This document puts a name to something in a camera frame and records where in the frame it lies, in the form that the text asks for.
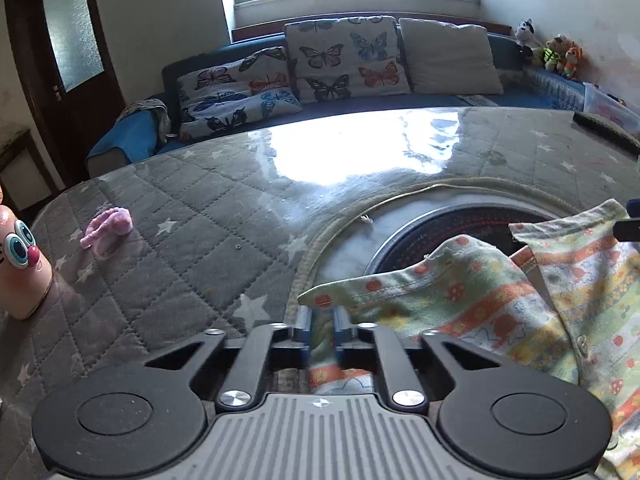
pink pipe cleaner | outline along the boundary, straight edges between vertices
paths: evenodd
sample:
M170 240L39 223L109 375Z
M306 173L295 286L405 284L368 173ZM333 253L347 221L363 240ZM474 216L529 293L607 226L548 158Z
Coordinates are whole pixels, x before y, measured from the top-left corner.
M114 207L107 209L104 213L100 213L96 218L91 220L89 227L86 229L84 238L80 240L80 246L86 249L94 245L100 238L107 234L127 235L133 229L133 220L128 209L123 207Z

wooden door frame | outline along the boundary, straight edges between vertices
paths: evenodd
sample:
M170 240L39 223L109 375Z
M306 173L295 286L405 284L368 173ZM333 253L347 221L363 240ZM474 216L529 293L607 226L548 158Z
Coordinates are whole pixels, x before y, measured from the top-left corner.
M14 53L15 67L17 68L18 77L20 78L22 90L24 91L24 96L27 99L31 115L33 116L33 120L38 132L40 133L40 137L42 138L42 141L49 152L49 156L53 161L56 170L58 170L65 187L72 186L75 182L66 168L64 159L60 154L60 149L46 124L44 115L38 106L37 99L35 98L35 80L39 79L40 75L34 69L33 53L30 48L20 47L25 41L30 41L30 38L25 38L23 36L22 29L18 26L18 22L22 17L20 0L4 0L4 3L6 7L9 41ZM100 13L98 12L97 0L87 0L87 5L89 7L89 16L91 17L91 22L94 28L95 41L98 44L98 51L102 58L102 66L110 82L117 89L117 94L122 101L122 108L124 108L125 101L118 79L116 78L115 70L113 69L113 63L111 62L111 56L104 37L104 31L102 30L102 22L100 20Z

gray quilted cover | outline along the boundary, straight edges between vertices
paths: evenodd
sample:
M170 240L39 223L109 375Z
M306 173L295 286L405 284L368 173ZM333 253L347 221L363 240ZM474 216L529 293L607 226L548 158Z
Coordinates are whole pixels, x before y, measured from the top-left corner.
M53 286L30 319L0 326L0 478L45 473L30 417L47 393L210 326L239 336L282 320L316 236L383 198L455 176L526 184L576 209L640 196L635 161L571 118L325 118L201 142L64 192L33 226ZM113 205L130 209L134 231L107 254L80 250L89 220Z

red nose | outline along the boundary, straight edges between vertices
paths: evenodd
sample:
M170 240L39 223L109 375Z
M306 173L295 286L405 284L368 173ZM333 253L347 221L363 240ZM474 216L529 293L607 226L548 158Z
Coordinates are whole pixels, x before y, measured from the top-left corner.
M29 246L27 249L27 261L30 267L33 267L40 261L40 249L35 245Z

butterfly print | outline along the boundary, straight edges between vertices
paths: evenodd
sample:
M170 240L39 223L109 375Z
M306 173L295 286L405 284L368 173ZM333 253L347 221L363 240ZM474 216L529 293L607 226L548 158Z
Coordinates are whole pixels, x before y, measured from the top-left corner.
M375 70L369 70L368 68L364 68L359 66L358 72L364 78L364 84L369 88L375 88L382 83L382 86L385 83L389 85L397 85L400 82L400 77L398 75L398 67L396 64L391 61L387 66L385 66L384 70L380 72L376 72Z
M245 57L242 60L242 63L240 64L240 68L238 68L238 70L240 72L249 70L262 56L271 57L279 61L287 60L287 55L285 54L284 49L281 46L275 46L273 48L266 48L264 50L261 50L260 52L256 52L255 54L251 54L250 56Z
M351 97L351 92L347 88L349 86L348 74L341 75L332 85L327 85L326 83L311 77L306 77L305 81L314 90L314 97L318 102Z
M189 100L189 96L187 95L187 92L184 91L184 88L182 87L182 83L178 81L178 101L183 103L188 100Z
M307 63L309 66L312 66L313 68L322 68L323 64L327 66L340 65L340 54L342 53L343 48L344 45L342 43L336 43L326 51L317 51L309 46L301 46L300 52L308 58Z
M356 32L351 33L351 39L356 48L359 49L358 57L360 59L364 61L388 59L389 56L386 53L386 31L380 32L377 38L373 40L373 43L369 43L366 38Z
M237 128L238 126L242 126L246 123L246 113L244 108L240 108L236 110L231 118L225 118L224 121L221 121L217 117L207 118L207 126L210 130L214 132L220 132L222 130L231 130L232 128Z
M329 30L334 26L333 20L312 20L310 22L301 22L298 24L298 30L300 32L309 32L310 30L318 31L318 28L322 30Z
M282 72L277 72L274 79L267 76L267 79L253 79L249 81L251 95L256 95L272 88L282 88L283 86L289 86L289 81L287 80L287 76Z
M196 118L189 113L188 108L183 108L182 113L180 114L180 122L181 123L193 123Z
M246 99L246 95L236 92L218 92L216 95L205 97L198 105L193 109L194 112L201 112L212 106L219 106L230 101L241 101Z
M213 86L221 83L234 83L233 79L228 73L226 73L226 66L219 66L217 68L209 68L203 70L198 74L198 83L196 90L200 90L205 86Z
M371 16L370 18L347 18L349 23L353 23L353 25L359 25L364 21L371 23L381 23L384 18L382 16Z
M288 90L280 90L279 92L265 92L262 97L262 118L266 119L271 115L275 107L278 105L278 101L283 101L291 105L299 105L298 100L293 97L293 94Z

